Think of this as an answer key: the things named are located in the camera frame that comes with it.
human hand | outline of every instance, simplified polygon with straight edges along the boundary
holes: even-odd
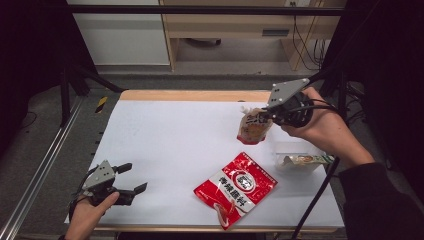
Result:
[[[303,91],[310,99],[323,100],[319,93],[309,87]],[[315,105],[325,105],[318,101]],[[371,154],[358,142],[343,119],[329,109],[314,109],[311,121],[304,127],[283,125],[281,128],[290,136],[303,138],[328,154],[333,154],[353,167],[374,162]]]
[[[75,207],[71,224],[66,232],[67,240],[83,240],[88,239],[93,232],[97,223],[103,214],[108,210],[119,198],[119,192],[110,194],[97,207],[90,204],[89,200],[81,200]]]

white table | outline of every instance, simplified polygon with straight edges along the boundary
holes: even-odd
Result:
[[[276,150],[310,154],[321,151],[288,136],[277,125],[258,145],[243,145],[236,139],[243,116],[241,106],[264,107],[268,96],[268,92],[124,92],[90,168],[105,159],[112,166],[132,163],[132,170],[118,175],[114,186],[132,189],[148,182],[148,187],[135,197],[131,206],[113,206],[108,210],[97,229],[223,231],[216,211],[198,199],[193,190],[244,151],[279,183],[227,231],[293,230],[326,174],[323,167],[311,174],[279,172],[274,167]],[[284,146],[294,148],[282,150]],[[328,186],[303,230],[334,231],[343,226]]]

black sleeve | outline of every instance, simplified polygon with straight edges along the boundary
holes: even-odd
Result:
[[[346,233],[355,239],[424,239],[424,215],[395,189],[383,165],[370,163],[340,173],[346,196]]]

gray floor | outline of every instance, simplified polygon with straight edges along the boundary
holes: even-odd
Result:
[[[104,76],[121,87],[131,89],[269,90],[274,82],[310,76],[315,72],[305,69],[291,71],[278,40],[223,39],[219,46],[208,44],[183,41],[174,72],[146,67],[150,70],[143,71],[143,74],[109,72],[114,74]],[[54,236],[66,231],[67,226],[63,221],[67,214],[70,194],[76,190],[88,169],[110,113],[119,98],[119,94],[93,81],[89,81],[89,85],[92,91],[89,96],[83,97],[81,111],[22,223],[18,233],[22,239],[54,239]],[[103,96],[108,96],[105,108],[102,113],[95,113],[97,103]],[[350,108],[349,114],[354,114],[360,110],[360,105],[354,103]],[[33,97],[29,111],[22,123],[22,129],[16,134],[13,144],[0,161],[1,226],[12,214],[59,130],[59,88],[54,87]],[[376,160],[382,161],[380,148],[366,122],[359,119],[351,125],[351,129]],[[402,173],[389,171],[388,174],[400,191],[417,200]],[[333,178],[331,186],[341,207],[344,195],[337,178]],[[96,232],[95,235],[111,238],[113,233]],[[345,238],[344,229],[333,234],[304,236],[304,239]]]

small package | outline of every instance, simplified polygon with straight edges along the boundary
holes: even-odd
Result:
[[[330,155],[281,155],[275,164],[280,171],[312,172],[321,164],[331,164],[334,157]]]
[[[215,209],[223,229],[229,228],[251,211],[277,184],[246,153],[206,180],[194,193]]]
[[[246,145],[256,145],[265,140],[266,133],[272,126],[272,120],[260,114],[266,111],[260,108],[243,108],[242,112],[245,115],[241,119],[237,139]]]

